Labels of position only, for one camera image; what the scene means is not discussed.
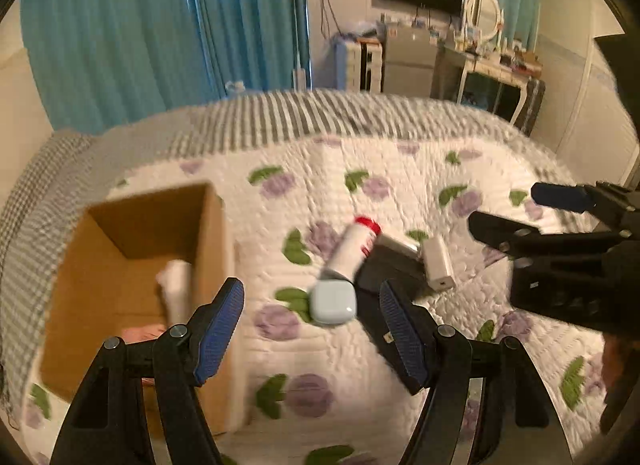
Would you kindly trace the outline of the grey checked bed sheet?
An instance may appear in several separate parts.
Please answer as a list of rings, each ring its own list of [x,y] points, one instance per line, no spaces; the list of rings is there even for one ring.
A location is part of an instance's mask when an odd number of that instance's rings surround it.
[[[554,182],[574,176],[555,154],[486,111],[435,99],[317,89],[258,92],[158,113],[93,136],[59,130],[32,155],[1,210],[1,404],[17,419],[42,342],[70,233],[127,170],[328,134],[402,141],[484,137]]]

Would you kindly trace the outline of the white vanity table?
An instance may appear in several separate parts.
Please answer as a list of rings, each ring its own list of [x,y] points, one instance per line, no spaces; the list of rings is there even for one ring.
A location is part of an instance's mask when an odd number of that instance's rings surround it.
[[[496,114],[506,87],[518,92],[518,100],[508,122],[521,133],[533,133],[544,100],[546,86],[537,78],[488,59],[440,46],[435,61],[431,97],[461,104],[472,76],[496,86],[489,111]]]

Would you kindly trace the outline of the water jug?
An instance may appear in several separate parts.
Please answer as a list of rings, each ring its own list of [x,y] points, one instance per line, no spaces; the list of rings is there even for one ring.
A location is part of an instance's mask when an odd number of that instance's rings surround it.
[[[224,84],[224,90],[230,99],[246,94],[246,87],[243,81],[228,81]]]

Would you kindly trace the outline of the silver mini fridge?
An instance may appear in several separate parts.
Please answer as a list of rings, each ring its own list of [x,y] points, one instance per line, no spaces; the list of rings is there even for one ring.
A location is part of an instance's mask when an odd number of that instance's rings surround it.
[[[384,42],[384,94],[430,98],[437,55],[437,40],[426,29],[388,26]]]

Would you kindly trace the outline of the black rectangular box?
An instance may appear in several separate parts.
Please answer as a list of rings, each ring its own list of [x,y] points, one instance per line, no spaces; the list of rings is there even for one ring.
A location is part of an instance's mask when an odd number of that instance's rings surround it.
[[[385,281],[394,281],[411,300],[434,293],[416,253],[376,244],[358,270],[355,286],[358,291],[378,294]]]

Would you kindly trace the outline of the cardboard box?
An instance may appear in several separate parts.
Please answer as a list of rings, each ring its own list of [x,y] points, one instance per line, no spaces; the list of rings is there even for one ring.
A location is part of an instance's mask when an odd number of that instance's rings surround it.
[[[167,324],[157,274],[190,263],[189,306],[213,300],[234,274],[224,205],[206,182],[90,206],[81,214],[52,292],[40,378],[73,399],[107,337]]]

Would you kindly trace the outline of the pink floral box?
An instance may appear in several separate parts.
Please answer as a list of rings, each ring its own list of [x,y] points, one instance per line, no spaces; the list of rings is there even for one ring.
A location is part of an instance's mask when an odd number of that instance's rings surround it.
[[[127,369],[140,378],[144,387],[155,385],[152,372],[154,341],[165,332],[163,324],[127,327],[122,340],[127,346]]]

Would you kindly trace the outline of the black tube bottle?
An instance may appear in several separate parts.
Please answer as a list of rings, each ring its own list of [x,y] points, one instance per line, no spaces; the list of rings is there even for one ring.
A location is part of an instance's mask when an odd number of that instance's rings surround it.
[[[409,375],[402,364],[395,343],[385,339],[385,336],[390,334],[390,331],[380,309],[378,294],[356,289],[356,298],[357,319],[368,334],[370,341],[372,341],[372,344],[387,364],[394,369],[399,378],[407,379]]]

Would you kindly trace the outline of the oval vanity mirror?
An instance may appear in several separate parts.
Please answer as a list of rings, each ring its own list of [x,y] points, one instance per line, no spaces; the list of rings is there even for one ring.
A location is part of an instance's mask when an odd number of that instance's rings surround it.
[[[503,29],[503,10],[498,0],[466,0],[463,10],[465,37],[483,45],[498,37]]]

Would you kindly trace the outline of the light blue earbuds case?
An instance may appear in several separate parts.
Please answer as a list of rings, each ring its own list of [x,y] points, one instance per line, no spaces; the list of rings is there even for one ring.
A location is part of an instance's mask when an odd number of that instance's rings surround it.
[[[309,293],[309,312],[314,322],[340,325],[357,315],[357,296],[354,285],[343,280],[321,280]]]

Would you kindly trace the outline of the white wardrobe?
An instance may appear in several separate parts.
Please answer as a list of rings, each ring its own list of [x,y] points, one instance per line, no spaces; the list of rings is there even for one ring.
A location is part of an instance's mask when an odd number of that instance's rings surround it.
[[[621,32],[604,0],[539,0],[536,54],[546,92],[530,136],[580,182],[625,185],[637,166],[634,125],[596,43]]]

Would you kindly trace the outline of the blue curtain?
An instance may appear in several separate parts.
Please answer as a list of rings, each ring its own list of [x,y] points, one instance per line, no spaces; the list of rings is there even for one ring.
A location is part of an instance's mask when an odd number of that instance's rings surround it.
[[[309,64],[306,0],[20,0],[54,129],[100,134],[156,113],[290,89]]]

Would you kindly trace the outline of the white power adapter cube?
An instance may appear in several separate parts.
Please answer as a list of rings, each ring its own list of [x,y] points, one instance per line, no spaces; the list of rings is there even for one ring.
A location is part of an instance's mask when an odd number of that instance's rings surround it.
[[[435,292],[444,292],[456,287],[454,268],[448,247],[442,237],[426,237],[421,242],[423,260],[428,286]]]

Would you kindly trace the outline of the white charger plug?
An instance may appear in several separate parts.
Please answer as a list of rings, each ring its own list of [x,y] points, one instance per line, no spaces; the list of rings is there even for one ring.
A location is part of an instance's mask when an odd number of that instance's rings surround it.
[[[397,240],[385,233],[381,233],[378,236],[375,241],[375,245],[386,247],[395,253],[404,255],[405,257],[413,260],[418,260],[420,258],[420,248],[418,248],[416,243]]]

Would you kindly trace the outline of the white bottle red cap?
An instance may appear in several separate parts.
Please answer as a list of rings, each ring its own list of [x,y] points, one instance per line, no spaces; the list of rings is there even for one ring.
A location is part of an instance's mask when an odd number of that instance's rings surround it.
[[[380,234],[381,227],[373,219],[366,216],[356,217],[337,242],[322,269],[322,277],[354,281]]]

